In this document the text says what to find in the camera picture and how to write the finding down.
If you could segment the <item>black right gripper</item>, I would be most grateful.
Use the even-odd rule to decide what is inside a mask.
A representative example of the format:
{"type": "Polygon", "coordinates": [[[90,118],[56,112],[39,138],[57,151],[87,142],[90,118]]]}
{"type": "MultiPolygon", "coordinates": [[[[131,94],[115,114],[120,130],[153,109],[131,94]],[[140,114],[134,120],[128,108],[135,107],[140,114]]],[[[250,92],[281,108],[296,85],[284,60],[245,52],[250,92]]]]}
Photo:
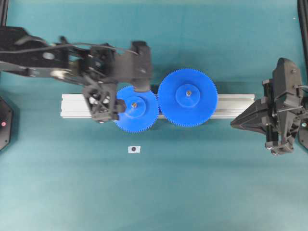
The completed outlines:
{"type": "Polygon", "coordinates": [[[304,112],[303,92],[299,87],[302,79],[268,79],[262,85],[265,97],[254,101],[231,121],[231,127],[266,135],[265,147],[273,155],[291,153],[304,112]]]}

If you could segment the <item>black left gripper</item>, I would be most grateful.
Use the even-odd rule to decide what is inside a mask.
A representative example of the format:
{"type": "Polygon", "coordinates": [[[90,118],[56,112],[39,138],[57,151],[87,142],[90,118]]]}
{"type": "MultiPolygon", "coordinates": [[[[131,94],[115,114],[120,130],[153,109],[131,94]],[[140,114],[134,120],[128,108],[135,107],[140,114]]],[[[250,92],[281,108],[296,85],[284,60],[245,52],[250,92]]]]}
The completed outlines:
{"type": "MultiPolygon", "coordinates": [[[[117,48],[108,43],[70,43],[68,50],[69,56],[77,58],[69,64],[68,82],[90,84],[83,87],[82,94],[91,118],[97,123],[119,120],[126,104],[117,98],[119,80],[114,74],[117,48]]],[[[150,79],[134,79],[133,90],[149,92],[150,79]]]]}

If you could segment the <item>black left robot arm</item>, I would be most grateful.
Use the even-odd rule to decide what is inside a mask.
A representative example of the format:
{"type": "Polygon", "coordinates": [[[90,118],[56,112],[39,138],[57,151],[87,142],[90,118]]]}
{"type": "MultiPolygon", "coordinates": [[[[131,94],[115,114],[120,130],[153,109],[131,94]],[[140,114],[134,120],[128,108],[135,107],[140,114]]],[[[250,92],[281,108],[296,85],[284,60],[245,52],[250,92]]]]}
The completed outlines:
{"type": "Polygon", "coordinates": [[[81,85],[93,120],[118,120],[126,104],[116,95],[119,83],[133,91],[150,91],[152,61],[150,47],[133,41],[129,49],[107,43],[69,43],[65,37],[54,45],[32,36],[22,27],[0,29],[0,69],[25,77],[50,77],[81,85]]]}

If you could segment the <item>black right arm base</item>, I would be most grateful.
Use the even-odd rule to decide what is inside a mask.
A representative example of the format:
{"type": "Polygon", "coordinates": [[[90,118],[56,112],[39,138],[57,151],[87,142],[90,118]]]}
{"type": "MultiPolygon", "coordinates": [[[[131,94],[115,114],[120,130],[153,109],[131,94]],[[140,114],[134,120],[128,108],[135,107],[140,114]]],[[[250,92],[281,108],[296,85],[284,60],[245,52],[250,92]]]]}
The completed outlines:
{"type": "Polygon", "coordinates": [[[298,140],[299,143],[305,147],[308,148],[308,115],[305,114],[301,117],[301,123],[300,128],[298,131],[298,140]]]}

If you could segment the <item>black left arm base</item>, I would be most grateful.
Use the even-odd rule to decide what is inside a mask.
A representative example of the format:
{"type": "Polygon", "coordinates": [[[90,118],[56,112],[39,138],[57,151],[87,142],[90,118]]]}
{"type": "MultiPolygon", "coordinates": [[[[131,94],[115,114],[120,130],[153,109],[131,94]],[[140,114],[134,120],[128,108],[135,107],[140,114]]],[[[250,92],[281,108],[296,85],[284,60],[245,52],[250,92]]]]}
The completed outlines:
{"type": "Polygon", "coordinates": [[[3,150],[11,139],[13,110],[3,98],[0,98],[0,150],[3,150]]]}

